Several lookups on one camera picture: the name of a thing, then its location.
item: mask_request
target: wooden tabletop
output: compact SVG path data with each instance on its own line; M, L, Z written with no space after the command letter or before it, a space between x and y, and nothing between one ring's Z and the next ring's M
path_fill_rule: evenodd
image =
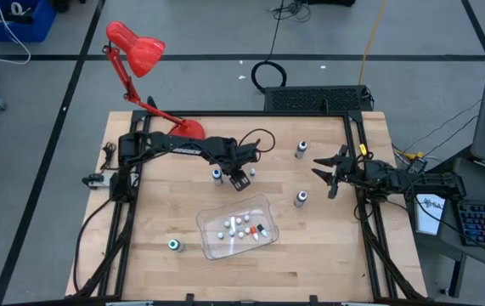
M117 138L128 132L130 119L130 112L111 112L103 144L117 143ZM207 136L241 139L253 128L266 128L275 135L276 147L263 154L258 163L244 166L246 173L254 167L257 174L242 192L237 192L229 182L216 186L211 171L217 166L209 166L199 157L168 154L145 163L123 299L182 300L186 293L194 293L195 300L206 301L307 301L312 294L324 302L371 301L361 227L352 214L356 204L353 187L340 184L338 196L330 200L325 183L310 171L319 167L312 162L314 158L331 157L346 143L342 119L265 116L192 119L200 121ZM154 117L150 130L166 133L171 125ZM375 159L394 165L384 114L364 113L364 125ZM270 146L271 139L265 133L255 133L247 141L257 138L262 140L261 149ZM308 142L308 150L297 160L294 152L301 140ZM101 151L97 168L103 161ZM293 205L299 190L308 192L308 200L301 208ZM265 195L271 204L279 239L229 258L206 259L195 221L197 213L257 194ZM107 190L92 190L86 217L107 197ZM400 195L391 196L390 200L404 204ZM82 237L80 286L104 256L113 206L99 213ZM383 204L382 217L393 262L414 288L426 295L407 213ZM170 251L167 242L171 239L180 240L185 245L184 251ZM375 258L381 294L386 296L383 266ZM113 292L116 271L117 263L112 267L109 292ZM73 292L69 280L67 294Z

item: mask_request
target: red desk lamp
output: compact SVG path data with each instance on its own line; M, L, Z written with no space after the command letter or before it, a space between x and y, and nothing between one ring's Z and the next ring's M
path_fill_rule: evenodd
M127 74L120 58L120 48L127 54L127 61L137 77L145 76L157 64L163 52L165 43L152 37L138 37L129 28L119 21L112 21L106 27L106 36L117 47L112 47L111 43L104 46L103 52L108 56L110 62L116 69L117 75L121 79L127 93L123 95L125 100L144 107L147 111L174 122L176 126L170 132L171 135L190 137L193 139L204 139L205 130L195 120L180 119L171 116L164 111L158 110L155 105L142 102L136 89L134 88L131 77Z

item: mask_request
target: lamp arm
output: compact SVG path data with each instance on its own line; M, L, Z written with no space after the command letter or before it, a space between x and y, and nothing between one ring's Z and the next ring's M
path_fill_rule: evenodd
M125 69L123 62L121 62L119 48L104 46L103 52L106 54L106 56L108 57L108 60L110 60L110 62L114 66L117 76L120 78L121 83L123 83L123 87L127 90L127 93L123 95L123 98L125 98L125 100L129 102L133 102L134 104L140 107L143 107L147 111L157 116L161 116L170 122L176 123L177 125L181 125L183 127L187 127L187 124L183 120L178 119L175 116L171 116L162 110L158 110L155 107L142 102L142 100L138 96L136 88L134 87L133 80L127 74L127 70Z

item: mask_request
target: gray floor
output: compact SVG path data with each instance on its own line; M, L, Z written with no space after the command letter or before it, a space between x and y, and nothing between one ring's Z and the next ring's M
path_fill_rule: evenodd
M80 52L97 0L73 3L59 14L33 54ZM485 31L485 1L471 4ZM107 0L90 54L106 43L104 28L121 20L141 35L166 42L167 54L265 54L275 20L265 9L278 0ZM380 1L358 0L352 8L314 6L312 19L280 23L277 54L361 54ZM0 44L0 54L21 54ZM389 0L371 54L484 55L459 0ZM359 61L287 60L288 85L350 85L358 81ZM0 271L29 197L75 61L32 61L26 66L0 63ZM165 110L260 110L263 96L251 84L255 61L165 61L136 80L142 96L153 94ZM276 86L277 72L259 72L263 86ZM385 111L393 143L410 145L482 96L485 61L369 61L364 82L372 89L376 109ZM87 203L80 178L94 169L110 111L131 110L109 62L83 66L48 176L5 303L62 298L69 277L74 243ZM462 126L477 108L417 144L428 151ZM474 124L433 152L447 158L471 142ZM461 298L438 292L449 283L453 263L424 248L419 250L427 291L438 300L485 304L485 266L470 260Z

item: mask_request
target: clear plastic container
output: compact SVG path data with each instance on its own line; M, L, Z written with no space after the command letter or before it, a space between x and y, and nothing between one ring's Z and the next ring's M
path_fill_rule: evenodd
M246 215L250 216L248 222L244 220ZM236 223L237 218L241 219L241 224ZM226 221L229 222L228 228L225 226ZM267 231L268 237L259 231L258 241L252 233L244 234L244 238L239 237L239 232L244 232L245 228L257 228L259 224ZM197 214L197 225L202 236L202 252L210 260L262 247L275 242L279 237L278 226L273 221L270 203L265 195L255 195L233 204L201 210ZM229 235L230 230L235 231L234 236ZM218 233L223 233L223 239L217 237Z

